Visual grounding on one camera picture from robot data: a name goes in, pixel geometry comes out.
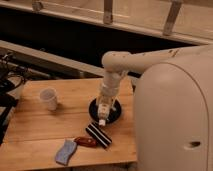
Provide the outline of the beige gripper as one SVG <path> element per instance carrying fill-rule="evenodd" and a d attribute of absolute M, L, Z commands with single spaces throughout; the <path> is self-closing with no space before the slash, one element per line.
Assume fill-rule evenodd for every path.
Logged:
<path fill-rule="evenodd" d="M 99 96 L 96 105 L 98 107 L 99 126 L 106 125 L 106 119 L 109 117 L 110 111 L 115 110 L 115 98 L 107 96 Z"/>

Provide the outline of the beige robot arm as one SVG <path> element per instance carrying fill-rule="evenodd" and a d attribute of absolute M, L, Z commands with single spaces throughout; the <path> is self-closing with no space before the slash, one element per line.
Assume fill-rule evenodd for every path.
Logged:
<path fill-rule="evenodd" d="M 137 171 L 213 171 L 213 44 L 136 53 L 109 51 L 98 113 L 107 115 L 128 71 L 136 82 Z"/>

